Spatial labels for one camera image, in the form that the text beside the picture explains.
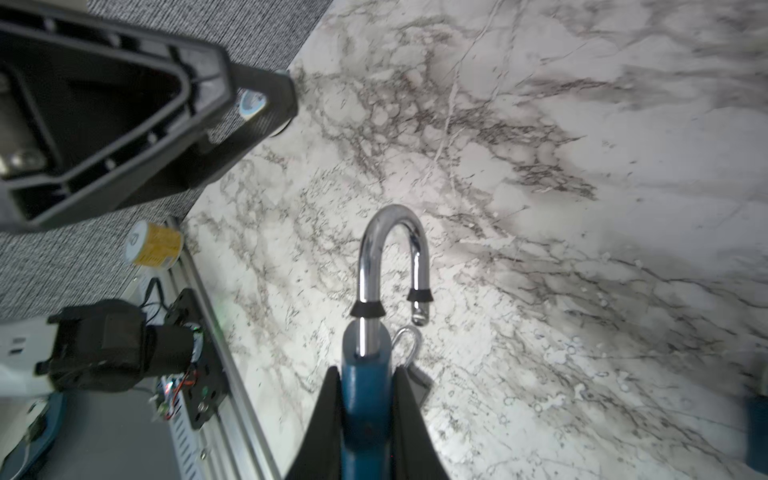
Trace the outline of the small black padlock front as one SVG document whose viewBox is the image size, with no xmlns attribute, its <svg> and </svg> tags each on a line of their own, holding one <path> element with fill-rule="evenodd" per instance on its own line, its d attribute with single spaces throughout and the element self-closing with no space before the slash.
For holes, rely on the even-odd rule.
<svg viewBox="0 0 768 480">
<path fill-rule="evenodd" d="M 434 385 L 434 381 L 427 373 L 425 373 L 416 365 L 416 360 L 418 359 L 421 348 L 423 346 L 423 335 L 416 326 L 405 325 L 400 328 L 395 333 L 392 340 L 392 349 L 395 349 L 398 343 L 406 336 L 410 336 L 412 338 L 412 347 L 408 355 L 405 357 L 404 362 L 401 363 L 401 366 L 405 369 L 405 373 L 411 386 L 411 390 L 414 394 L 414 398 L 418 406 L 422 408 L 429 398 Z"/>
</svg>

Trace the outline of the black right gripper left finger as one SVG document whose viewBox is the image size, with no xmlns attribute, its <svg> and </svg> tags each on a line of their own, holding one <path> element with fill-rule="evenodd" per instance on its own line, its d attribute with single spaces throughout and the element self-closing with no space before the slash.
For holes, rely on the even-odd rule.
<svg viewBox="0 0 768 480">
<path fill-rule="evenodd" d="M 340 479 L 343 401 L 340 374 L 330 367 L 286 479 Z"/>
</svg>

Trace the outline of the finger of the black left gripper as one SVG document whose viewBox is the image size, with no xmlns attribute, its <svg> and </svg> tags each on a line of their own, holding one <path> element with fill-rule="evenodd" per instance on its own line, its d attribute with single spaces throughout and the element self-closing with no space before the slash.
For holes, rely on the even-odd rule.
<svg viewBox="0 0 768 480">
<path fill-rule="evenodd" d="M 2 230 L 52 230 L 180 192 L 166 168 L 235 93 L 217 44 L 3 2 Z"/>
<path fill-rule="evenodd" d="M 219 180 L 254 147 L 296 117 L 298 96 L 286 70 L 272 71 L 233 63 L 231 71 L 236 87 L 266 97 L 265 107 L 250 114 L 218 144 L 201 137 L 122 202 L 122 208 L 203 188 Z"/>
</svg>

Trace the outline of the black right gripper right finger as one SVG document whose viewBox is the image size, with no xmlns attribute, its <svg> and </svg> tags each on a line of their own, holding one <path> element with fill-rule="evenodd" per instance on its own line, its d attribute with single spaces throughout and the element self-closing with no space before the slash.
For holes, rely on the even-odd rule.
<svg viewBox="0 0 768 480">
<path fill-rule="evenodd" d="M 393 375 L 391 430 L 393 479 L 448 479 L 403 367 Z"/>
</svg>

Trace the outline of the blue padlock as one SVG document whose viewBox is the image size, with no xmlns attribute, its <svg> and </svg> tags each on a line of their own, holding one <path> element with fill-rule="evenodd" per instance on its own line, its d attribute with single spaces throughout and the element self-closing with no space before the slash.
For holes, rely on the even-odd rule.
<svg viewBox="0 0 768 480">
<path fill-rule="evenodd" d="M 420 220 L 406 206 L 379 210 L 369 221 L 358 256 L 357 299 L 352 322 L 343 335 L 341 392 L 343 405 L 341 477 L 388 479 L 392 409 L 392 344 L 383 325 L 381 301 L 383 249 L 396 227 L 407 231 L 410 248 L 412 323 L 429 322 L 433 302 L 428 241 Z"/>
<path fill-rule="evenodd" d="M 745 463 L 752 470 L 767 474 L 767 397 L 752 397 L 747 402 L 747 452 Z"/>
</svg>

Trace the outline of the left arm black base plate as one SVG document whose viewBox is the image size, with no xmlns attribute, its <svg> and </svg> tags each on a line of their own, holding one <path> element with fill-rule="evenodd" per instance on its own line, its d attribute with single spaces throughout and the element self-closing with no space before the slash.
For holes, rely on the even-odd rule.
<svg viewBox="0 0 768 480">
<path fill-rule="evenodd" d="M 231 393 L 229 380 L 212 331 L 205 324 L 202 306 L 191 288 L 181 291 L 166 318 L 173 326 L 192 332 L 193 347 L 189 366 L 161 380 L 164 400 L 159 411 L 166 421 L 180 419 L 185 411 L 192 429 L 200 430 Z"/>
</svg>

